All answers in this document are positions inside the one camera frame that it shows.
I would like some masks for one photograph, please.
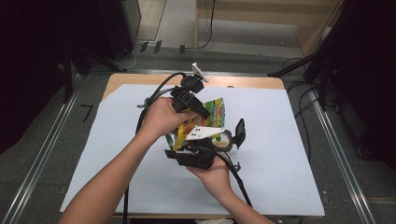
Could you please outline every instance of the person's right hand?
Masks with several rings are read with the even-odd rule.
[[[205,188],[217,200],[233,194],[230,183],[230,172],[227,165],[219,157],[215,157],[212,166],[208,170],[187,167],[204,183]]]

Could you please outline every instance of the power cord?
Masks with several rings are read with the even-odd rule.
[[[185,73],[182,73],[182,72],[177,72],[177,73],[174,73],[174,74],[170,75],[169,77],[167,77],[167,78],[163,81],[163,83],[161,83],[161,85],[158,86],[158,88],[155,90],[155,92],[154,92],[149,98],[147,98],[147,99],[145,100],[145,103],[144,103],[143,105],[139,106],[139,107],[142,107],[142,108],[143,108],[143,111],[140,113],[140,117],[139,117],[139,120],[138,120],[137,125],[136,125],[136,131],[135,131],[135,133],[137,133],[137,132],[140,130],[140,128],[141,128],[141,126],[142,126],[142,124],[143,124],[143,119],[144,119],[144,117],[146,116],[146,114],[147,114],[147,112],[148,112],[148,110],[149,110],[149,107],[152,105],[152,103],[153,103],[154,101],[156,101],[156,100],[158,99],[158,97],[160,97],[161,95],[163,95],[163,94],[165,94],[166,92],[169,92],[169,91],[171,91],[171,90],[173,89],[173,88],[171,88],[171,89],[167,89],[167,90],[161,91],[161,89],[163,88],[163,86],[164,86],[170,79],[172,79],[173,77],[179,76],[179,75],[181,75],[181,76],[183,76],[183,77],[186,76],[186,74],[185,74]],[[205,148],[205,147],[200,147],[200,149],[201,149],[202,151],[208,151],[208,150],[209,150],[209,149],[207,149],[207,148]],[[252,207],[252,204],[251,204],[251,202],[250,202],[250,199],[249,199],[249,197],[248,197],[248,194],[247,194],[247,192],[246,192],[246,190],[245,190],[243,181],[242,181],[242,179],[240,178],[240,176],[238,175],[237,171],[235,170],[235,166],[233,165],[233,162],[231,161],[231,158],[229,157],[229,155],[228,155],[226,152],[223,152],[223,153],[226,155],[226,157],[227,157],[227,159],[228,159],[228,160],[227,160],[227,159],[225,159],[223,156],[221,156],[221,154],[219,154],[219,153],[216,152],[216,151],[210,151],[210,153],[215,154],[216,156],[218,156],[219,158],[221,158],[221,159],[225,162],[225,164],[227,165],[228,169],[230,170],[230,172],[233,174],[234,178],[236,179],[236,181],[237,181],[237,183],[238,183],[238,186],[239,186],[239,188],[241,189],[242,194],[244,195],[247,204],[248,204],[250,207]],[[124,193],[124,206],[123,206],[123,214],[122,214],[122,223],[123,223],[123,224],[128,224],[128,197],[129,197],[129,186],[128,186],[128,188],[125,190],[125,193]]]

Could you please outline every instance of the wooden table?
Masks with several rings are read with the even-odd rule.
[[[149,75],[149,74],[114,74],[110,77],[103,99],[123,84],[147,84],[160,85],[169,75]],[[240,87],[240,88],[263,88],[284,90],[285,87],[281,79],[277,77],[219,77],[208,76],[210,81],[205,83],[208,87]],[[169,85],[179,85],[181,76],[172,78]]]
[[[141,111],[136,106],[143,103],[166,77],[168,75],[111,76],[61,212],[79,189],[130,141]],[[230,157],[233,162],[241,163],[239,175],[253,207],[267,217],[324,216],[281,79],[207,77],[210,81],[197,97],[202,102],[219,96],[224,99],[225,128],[232,133],[239,119],[246,122],[247,138],[239,150],[232,149]],[[168,84],[179,85],[179,81],[175,78]],[[163,150],[167,148],[166,140],[161,138],[142,160],[130,187],[129,216],[230,217],[199,179],[178,166],[175,160],[166,158]],[[243,199],[233,177],[231,182],[235,194]],[[116,216],[121,214],[122,206],[123,200],[116,209]]]

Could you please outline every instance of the floor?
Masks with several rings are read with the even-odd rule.
[[[192,13],[188,12],[193,12],[194,2],[193,0],[158,0],[157,4],[162,4],[164,7],[157,8],[157,12],[153,13],[156,19],[152,20],[158,21],[159,29],[155,25],[147,29],[145,34],[141,33],[139,43],[148,40],[150,46],[155,46],[157,40],[162,40],[163,48],[158,53],[153,53],[153,48],[148,48],[144,52],[135,50],[117,63],[128,67],[127,72],[148,72],[153,69],[170,72],[190,71],[191,63],[198,62],[204,71],[265,77],[265,74],[292,63],[293,60],[288,61],[289,58],[302,57],[298,43],[288,26],[265,24],[260,30],[267,32],[254,34],[253,31],[262,24],[223,24],[219,21],[214,22],[212,42],[207,49],[188,50],[184,54],[179,54],[180,45],[192,47],[193,44],[193,30],[191,30],[193,19]],[[203,44],[206,42],[205,36],[208,32],[206,21],[200,21],[200,24],[202,27],[200,30],[203,32],[200,35],[200,43]],[[304,69],[300,68],[282,77],[285,87],[292,85],[294,81],[303,80],[303,72]],[[88,76],[76,78],[75,86],[78,87],[78,92],[72,106],[64,108],[62,103],[64,92],[60,90],[36,118],[22,140],[0,155],[0,219],[7,216],[16,193],[26,192],[24,196],[28,200],[26,204],[21,205],[22,210],[17,214],[17,221],[13,223],[56,222],[79,155],[84,149],[94,122],[97,106],[100,104],[109,76],[113,73],[105,66],[92,62],[92,72]],[[310,105],[315,99],[311,95],[303,97],[303,93],[310,87],[304,84],[290,91],[290,104],[295,113],[299,112],[299,105]],[[30,174],[32,164],[35,164],[35,159],[42,152],[43,143],[51,132],[52,124],[62,110],[66,110],[67,118],[61,125],[62,129],[53,139],[51,150],[43,156],[42,162],[45,166],[38,170],[36,179],[31,179],[30,185],[34,187],[30,191],[24,191],[20,186]],[[394,223],[396,172],[381,161],[361,159],[340,115],[330,107],[326,115],[332,121],[337,140],[342,146],[342,151],[364,193],[376,223]],[[358,213],[355,199],[351,197],[350,189],[339,168],[339,162],[334,156],[332,145],[323,129],[315,105],[304,111],[304,118],[307,129],[301,117],[298,117],[296,122],[305,147],[311,148],[311,168],[326,216],[319,219],[304,219],[303,223],[373,223],[363,221]],[[299,218],[291,217],[273,218],[273,221],[301,223]],[[120,223],[120,219],[113,218],[110,223]]]

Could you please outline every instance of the person's left hand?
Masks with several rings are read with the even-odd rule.
[[[185,120],[195,117],[192,111],[177,113],[170,97],[160,97],[148,108],[141,130],[161,137],[172,132]]]

